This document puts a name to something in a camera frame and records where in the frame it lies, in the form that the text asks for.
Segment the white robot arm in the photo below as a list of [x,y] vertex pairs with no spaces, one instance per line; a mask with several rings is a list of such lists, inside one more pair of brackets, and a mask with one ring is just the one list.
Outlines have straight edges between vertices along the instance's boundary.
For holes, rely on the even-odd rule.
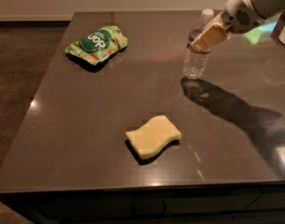
[[228,0],[223,10],[192,42],[197,51],[225,41],[228,34],[245,34],[285,11],[285,0]]

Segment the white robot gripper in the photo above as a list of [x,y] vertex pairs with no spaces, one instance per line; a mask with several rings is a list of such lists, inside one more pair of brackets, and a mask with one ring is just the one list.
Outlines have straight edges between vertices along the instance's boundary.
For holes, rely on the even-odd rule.
[[[221,12],[221,18],[227,30],[233,34],[244,34],[265,23],[266,17],[261,11],[263,0],[228,0]],[[225,41],[227,31],[220,22],[213,22],[192,42],[197,51],[210,49]]]

